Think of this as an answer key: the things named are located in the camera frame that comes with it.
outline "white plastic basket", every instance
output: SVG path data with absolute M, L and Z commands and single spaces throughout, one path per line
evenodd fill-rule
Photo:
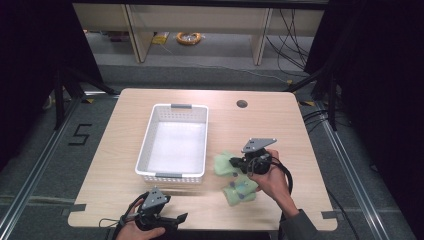
M 147 182 L 201 183 L 208 114 L 204 105 L 153 106 L 136 173 Z

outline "dark sleeve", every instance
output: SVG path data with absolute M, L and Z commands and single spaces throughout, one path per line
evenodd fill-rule
M 281 221 L 280 225 L 289 240 L 321 239 L 318 230 L 302 209 L 295 217 Z

